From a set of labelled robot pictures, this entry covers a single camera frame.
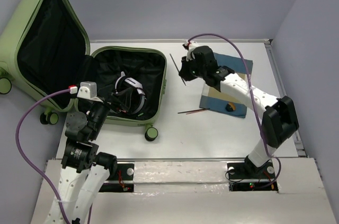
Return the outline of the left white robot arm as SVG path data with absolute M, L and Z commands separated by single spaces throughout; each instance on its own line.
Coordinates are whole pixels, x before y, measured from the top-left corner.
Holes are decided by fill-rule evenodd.
M 117 174 L 117 158 L 98 152 L 93 141 L 110 111 L 127 112 L 130 98 L 112 93 L 93 102 L 83 113 L 71 111 L 66 117 L 66 147 L 61 160 L 59 195 L 54 197 L 45 223 L 84 223 L 101 186 Z

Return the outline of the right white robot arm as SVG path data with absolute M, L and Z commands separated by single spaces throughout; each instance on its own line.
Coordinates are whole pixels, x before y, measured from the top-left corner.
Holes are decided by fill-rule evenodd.
M 181 58 L 179 76 L 184 81 L 203 79 L 208 86 L 253 110 L 259 119 L 261 138 L 245 157 L 242 168 L 247 176 L 257 177 L 276 150 L 299 129 L 293 100 L 270 95 L 254 87 L 249 79 L 242 79 L 233 69 L 219 65 L 208 46 L 186 42 L 183 47 L 187 53 Z

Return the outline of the red chopstick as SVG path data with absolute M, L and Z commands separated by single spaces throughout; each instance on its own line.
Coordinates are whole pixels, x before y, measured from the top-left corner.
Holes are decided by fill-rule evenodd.
M 194 111 L 187 112 L 186 114 L 195 114 L 195 113 L 199 113 L 203 111 L 206 111 L 206 109 L 194 110 Z

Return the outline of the black thin stick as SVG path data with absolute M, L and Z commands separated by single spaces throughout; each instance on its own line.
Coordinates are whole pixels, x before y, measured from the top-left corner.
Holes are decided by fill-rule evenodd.
M 176 68 L 176 70 L 177 70 L 177 73 L 179 74 L 179 68 L 178 68 L 178 66 L 177 66 L 177 64 L 176 64 L 176 62 L 175 62 L 175 60 L 174 60 L 174 58 L 173 58 L 173 56 L 172 56 L 172 54 L 171 53 L 169 53 L 169 55 L 170 55 L 170 58 L 171 58 L 171 60 L 172 60 L 172 62 L 173 62 L 173 64 L 174 64 L 174 66 L 175 66 L 175 68 Z M 183 84 L 186 86 L 186 82 L 184 81 L 184 79 L 180 76 L 180 79 L 181 79 L 181 81 L 183 82 Z

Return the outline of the black and white headset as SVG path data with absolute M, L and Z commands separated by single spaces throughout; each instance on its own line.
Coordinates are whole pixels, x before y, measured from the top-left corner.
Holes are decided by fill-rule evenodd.
M 146 93 L 142 83 L 128 76 L 124 71 L 114 83 L 114 93 L 122 97 L 127 110 L 125 113 L 135 115 L 142 110 L 146 102 Z

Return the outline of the blue and tan cloth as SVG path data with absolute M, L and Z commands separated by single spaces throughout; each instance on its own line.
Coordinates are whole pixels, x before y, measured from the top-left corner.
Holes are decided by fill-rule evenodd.
M 219 66 L 227 66 L 233 69 L 241 79 L 247 81 L 245 66 L 240 58 L 222 55 L 219 53 L 214 53 L 214 55 Z M 236 106 L 236 111 L 227 112 L 225 110 L 228 102 L 234 103 Z M 242 119 L 246 118 L 247 114 L 247 107 L 244 104 L 241 104 L 239 100 L 228 94 L 218 92 L 206 84 L 204 84 L 202 89 L 199 107 L 205 109 L 209 108 L 210 111 L 215 111 Z

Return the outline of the black chopstick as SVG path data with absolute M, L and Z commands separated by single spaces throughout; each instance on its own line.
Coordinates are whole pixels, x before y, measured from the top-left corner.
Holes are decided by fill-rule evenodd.
M 196 109 L 196 110 L 181 111 L 181 112 L 178 112 L 178 114 L 190 114 L 190 113 L 203 112 L 203 111 L 207 111 L 207 110 L 210 110 L 210 109 L 209 108 L 207 108 L 207 109 L 201 108 L 201 109 Z

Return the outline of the green hard-shell suitcase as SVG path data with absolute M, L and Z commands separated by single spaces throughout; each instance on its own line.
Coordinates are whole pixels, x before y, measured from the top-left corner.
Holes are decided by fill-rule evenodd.
M 1 34 L 1 94 L 12 86 L 35 100 L 96 82 L 106 99 L 124 71 L 143 85 L 146 102 L 135 115 L 110 111 L 106 122 L 145 127 L 145 139 L 159 133 L 154 123 L 166 86 L 167 60 L 158 50 L 105 46 L 90 50 L 90 40 L 69 0 L 21 0 Z

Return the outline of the black and orange small object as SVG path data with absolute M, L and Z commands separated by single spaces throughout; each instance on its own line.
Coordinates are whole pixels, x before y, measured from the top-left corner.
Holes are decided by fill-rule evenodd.
M 236 111 L 236 106 L 234 105 L 234 103 L 228 102 L 226 107 L 225 107 L 225 110 L 227 112 L 234 112 L 234 111 Z

